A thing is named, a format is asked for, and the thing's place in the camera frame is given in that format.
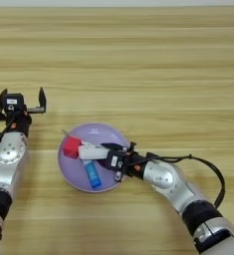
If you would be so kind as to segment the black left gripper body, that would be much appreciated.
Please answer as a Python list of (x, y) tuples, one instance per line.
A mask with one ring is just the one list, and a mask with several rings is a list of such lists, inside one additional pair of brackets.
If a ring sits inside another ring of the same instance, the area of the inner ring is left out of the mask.
[(24, 111), (7, 111), (5, 113), (0, 111), (0, 122), (6, 124), (5, 128), (1, 131), (1, 134), (7, 132), (20, 132), (25, 136), (28, 136), (29, 127), (32, 123), (31, 114), (42, 114), (43, 112), (43, 107), (26, 109)]

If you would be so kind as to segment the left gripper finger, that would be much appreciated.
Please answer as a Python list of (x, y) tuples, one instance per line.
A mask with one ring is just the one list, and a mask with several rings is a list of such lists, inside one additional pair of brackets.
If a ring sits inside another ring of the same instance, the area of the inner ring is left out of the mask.
[(3, 114), (3, 98), (4, 96), (7, 94), (7, 90), (4, 89), (1, 93), (0, 93), (0, 121), (5, 121), (6, 120), (6, 116)]
[(40, 91), (39, 91), (39, 104), (40, 104), (39, 106), (40, 113), (45, 113), (46, 107), (47, 107), (47, 100), (42, 87), (40, 88)]

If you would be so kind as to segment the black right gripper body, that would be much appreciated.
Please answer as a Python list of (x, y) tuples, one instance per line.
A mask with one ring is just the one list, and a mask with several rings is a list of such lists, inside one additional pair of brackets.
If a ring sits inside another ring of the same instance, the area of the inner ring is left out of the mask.
[(120, 172), (122, 175), (143, 179), (144, 161), (135, 150), (135, 142), (127, 146), (126, 152), (109, 149), (106, 169)]

